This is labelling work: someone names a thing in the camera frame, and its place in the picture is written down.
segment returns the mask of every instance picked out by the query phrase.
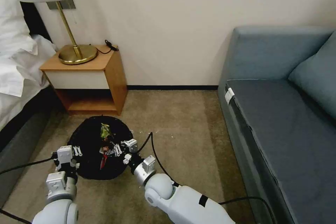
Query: bedside table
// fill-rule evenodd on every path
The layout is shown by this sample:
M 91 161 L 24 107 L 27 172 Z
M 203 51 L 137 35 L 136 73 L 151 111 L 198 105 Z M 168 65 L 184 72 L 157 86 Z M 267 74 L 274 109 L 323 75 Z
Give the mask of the bedside table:
M 106 45 L 96 47 L 109 51 Z M 99 53 L 81 65 L 62 64 L 56 53 L 40 70 L 69 114 L 120 115 L 127 95 L 122 65 L 119 51 Z

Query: dark bed frame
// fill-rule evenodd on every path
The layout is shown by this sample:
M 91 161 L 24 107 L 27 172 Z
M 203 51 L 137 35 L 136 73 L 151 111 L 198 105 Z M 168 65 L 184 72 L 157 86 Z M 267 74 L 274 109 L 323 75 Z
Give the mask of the dark bed frame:
M 21 6 L 30 35 L 41 35 L 51 41 L 35 5 L 22 2 Z M 29 161 L 48 122 L 51 104 L 55 99 L 52 88 L 41 90 L 0 131 L 0 171 Z M 19 169 L 1 176 L 0 208 L 11 194 L 22 172 L 23 169 Z

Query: black trash bag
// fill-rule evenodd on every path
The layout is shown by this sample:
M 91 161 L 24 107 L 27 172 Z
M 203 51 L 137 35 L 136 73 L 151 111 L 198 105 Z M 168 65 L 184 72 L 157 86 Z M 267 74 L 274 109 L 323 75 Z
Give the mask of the black trash bag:
M 128 141 L 133 138 L 133 134 L 127 125 L 121 120 L 109 116 L 93 116 L 85 119 L 84 122 L 72 134 L 68 145 L 79 146 L 83 156 L 77 156 L 80 163 L 77 173 L 85 179 L 110 180 L 118 177 L 126 169 L 123 163 L 124 156 L 109 156 L 104 167 L 100 170 L 103 155 L 99 152 L 102 147 L 100 130 L 103 124 L 108 124 L 115 144 L 121 141 Z

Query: carpet floor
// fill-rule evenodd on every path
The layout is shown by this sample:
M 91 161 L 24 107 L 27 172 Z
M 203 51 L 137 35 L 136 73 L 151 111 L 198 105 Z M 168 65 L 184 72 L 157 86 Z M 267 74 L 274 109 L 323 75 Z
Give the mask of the carpet floor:
M 31 160 L 47 158 L 65 145 L 87 117 L 54 111 Z M 133 90 L 118 118 L 132 130 L 139 146 L 150 131 L 154 133 L 157 155 L 178 183 L 218 202 L 246 195 L 216 91 Z M 150 154 L 147 144 L 141 155 Z M 45 206 L 45 179 L 54 169 L 52 162 L 25 169 L 4 210 L 32 221 Z M 80 177 L 77 188 L 79 224 L 171 223 L 164 212 L 147 204 L 129 168 L 110 181 Z M 248 202 L 232 203 L 226 209 L 237 223 L 254 223 Z M 0 215 L 0 223 L 18 222 Z

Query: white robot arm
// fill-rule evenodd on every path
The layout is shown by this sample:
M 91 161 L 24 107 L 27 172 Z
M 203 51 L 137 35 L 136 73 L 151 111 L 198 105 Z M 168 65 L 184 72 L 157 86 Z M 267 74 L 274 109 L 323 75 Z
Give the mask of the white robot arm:
M 132 174 L 145 187 L 145 199 L 151 206 L 167 213 L 175 224 L 235 223 L 217 202 L 188 186 L 177 185 L 166 174 L 155 174 L 155 158 L 142 159 L 137 154 L 136 141 L 131 141 L 132 144 L 127 145 L 129 153 L 125 154 L 124 163 L 131 167 Z M 72 153 L 72 146 L 63 146 L 57 151 L 58 172 L 48 175 L 47 205 L 35 216 L 33 224 L 77 223 L 78 210 L 73 203 L 77 177 L 73 171 L 78 164 L 72 159 Z

